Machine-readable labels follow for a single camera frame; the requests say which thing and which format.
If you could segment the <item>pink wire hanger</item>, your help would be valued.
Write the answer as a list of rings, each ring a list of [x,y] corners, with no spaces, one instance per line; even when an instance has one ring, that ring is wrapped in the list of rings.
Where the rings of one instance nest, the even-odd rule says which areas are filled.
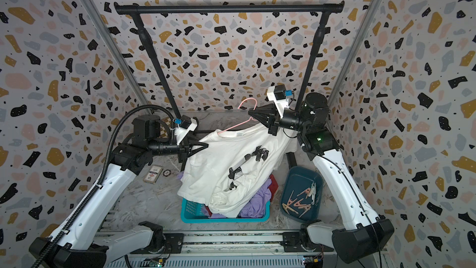
[[[256,98],[245,98],[238,105],[237,111],[232,116],[232,125],[227,125],[226,129],[220,129],[217,131],[218,135],[224,132],[231,132],[243,125],[248,125],[257,122],[247,112],[248,110],[255,110],[257,108],[258,101]]]

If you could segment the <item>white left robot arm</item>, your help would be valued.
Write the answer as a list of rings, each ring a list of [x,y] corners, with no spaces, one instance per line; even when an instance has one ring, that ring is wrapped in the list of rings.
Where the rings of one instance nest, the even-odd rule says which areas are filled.
[[[137,250],[172,252],[163,227],[151,222],[141,222],[103,242],[94,240],[123,191],[154,157],[177,155],[185,164],[189,157],[207,148],[193,134],[197,118],[186,115],[170,124],[155,114],[140,115],[132,121],[132,133],[117,143],[116,136],[128,118],[124,116],[114,130],[105,166],[79,205],[51,235],[38,237],[31,244],[35,268],[103,268]]]

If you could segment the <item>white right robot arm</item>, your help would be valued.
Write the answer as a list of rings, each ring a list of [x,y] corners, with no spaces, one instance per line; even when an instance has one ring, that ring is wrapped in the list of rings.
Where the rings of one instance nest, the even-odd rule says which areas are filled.
[[[337,203],[343,227],[310,223],[300,232],[302,247],[317,244],[330,247],[346,264],[380,253],[394,234],[394,226],[370,206],[347,169],[340,147],[326,127],[329,113],[326,97],[309,93],[292,110],[291,95],[292,91],[282,85],[272,86],[267,90],[270,103],[248,113],[273,136],[285,130],[297,133],[302,150],[319,170]]]

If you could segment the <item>white printed t-shirt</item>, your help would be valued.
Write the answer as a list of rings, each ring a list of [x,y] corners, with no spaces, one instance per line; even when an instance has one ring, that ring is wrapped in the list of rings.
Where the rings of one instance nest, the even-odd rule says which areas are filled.
[[[208,147],[187,160],[178,196],[207,206],[212,213],[236,218],[298,147],[297,133],[268,133],[262,124],[236,132],[216,130],[202,142]]]

